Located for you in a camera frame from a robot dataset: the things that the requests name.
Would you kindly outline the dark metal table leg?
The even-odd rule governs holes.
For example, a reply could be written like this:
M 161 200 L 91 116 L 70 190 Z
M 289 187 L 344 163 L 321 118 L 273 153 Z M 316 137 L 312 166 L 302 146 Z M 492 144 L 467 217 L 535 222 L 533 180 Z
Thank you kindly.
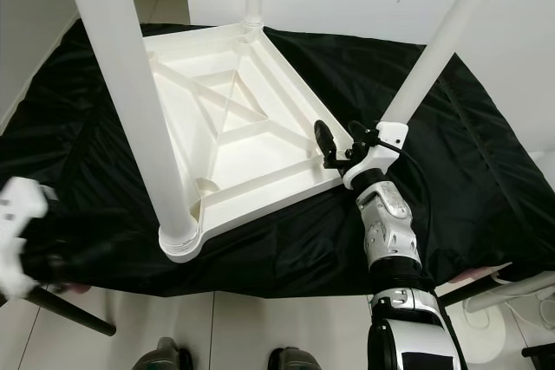
M 451 306 L 457 302 L 464 302 L 468 298 L 475 297 L 476 295 L 483 294 L 491 289 L 500 286 L 492 276 L 483 276 L 475 282 L 469 282 L 459 288 L 448 291 L 445 295 L 440 295 L 439 304 L 442 307 Z
M 116 326 L 112 325 L 112 323 L 95 317 L 90 312 L 67 302 L 67 300 L 59 297 L 59 295 L 52 294 L 52 292 L 46 289 L 34 287 L 25 295 L 24 299 L 42 309 L 53 312 L 53 314 L 78 323 L 78 325 L 100 332 L 100 334 L 107 335 L 108 337 L 116 334 Z

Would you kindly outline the black fabric table cover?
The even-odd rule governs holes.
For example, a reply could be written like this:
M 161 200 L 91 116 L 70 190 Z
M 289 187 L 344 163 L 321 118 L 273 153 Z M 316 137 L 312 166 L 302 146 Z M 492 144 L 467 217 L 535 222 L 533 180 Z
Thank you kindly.
M 555 189 L 459 57 L 416 110 L 403 149 L 388 178 L 416 212 L 413 227 L 429 282 L 504 263 L 555 270 Z M 4 179 L 52 187 L 60 211 L 126 212 L 138 236 L 115 273 L 91 286 L 156 297 L 371 292 L 356 196 L 341 186 L 206 240 L 190 262 L 167 259 L 81 23 L 40 67 L 4 129 L 0 171 Z

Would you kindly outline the grey robot left leg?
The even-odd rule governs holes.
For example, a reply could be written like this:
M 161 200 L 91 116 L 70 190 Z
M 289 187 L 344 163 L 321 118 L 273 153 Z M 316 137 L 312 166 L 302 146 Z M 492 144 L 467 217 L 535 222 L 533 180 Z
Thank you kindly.
M 162 337 L 154 350 L 143 354 L 131 370 L 193 370 L 192 355 L 171 337 Z

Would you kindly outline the grey robot leg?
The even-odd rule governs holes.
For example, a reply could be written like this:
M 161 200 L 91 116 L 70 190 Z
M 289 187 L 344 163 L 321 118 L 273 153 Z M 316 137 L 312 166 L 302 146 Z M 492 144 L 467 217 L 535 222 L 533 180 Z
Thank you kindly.
M 265 370 L 322 370 L 320 362 L 300 347 L 275 347 Z
M 193 370 L 192 355 L 171 337 L 162 337 L 154 350 L 143 354 L 131 370 Z

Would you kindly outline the grey robot right leg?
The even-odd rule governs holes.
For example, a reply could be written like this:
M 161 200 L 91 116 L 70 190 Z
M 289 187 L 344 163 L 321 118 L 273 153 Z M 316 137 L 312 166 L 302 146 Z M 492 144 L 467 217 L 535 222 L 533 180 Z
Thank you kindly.
M 265 370 L 322 370 L 320 362 L 300 347 L 275 347 Z

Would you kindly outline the white floor fan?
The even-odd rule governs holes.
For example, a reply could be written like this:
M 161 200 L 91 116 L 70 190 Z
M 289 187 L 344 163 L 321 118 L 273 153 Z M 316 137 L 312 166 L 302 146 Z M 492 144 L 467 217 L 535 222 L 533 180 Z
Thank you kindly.
M 540 345 L 555 347 L 555 270 L 515 282 L 500 278 L 497 272 L 488 275 L 491 289 L 453 306 L 464 319 L 464 346 L 477 347 L 467 358 L 472 363 L 491 361 L 510 339 L 512 323 L 523 341 L 534 334 L 539 335 Z

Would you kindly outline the black magenta appliance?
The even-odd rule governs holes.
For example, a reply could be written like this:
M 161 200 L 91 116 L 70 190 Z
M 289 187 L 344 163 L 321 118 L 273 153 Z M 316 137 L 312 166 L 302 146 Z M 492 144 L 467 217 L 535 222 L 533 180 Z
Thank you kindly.
M 524 347 L 520 351 L 522 357 L 531 359 L 532 362 L 546 362 L 547 366 L 555 366 L 555 343 L 548 343 L 548 345 L 539 345 L 535 347 Z

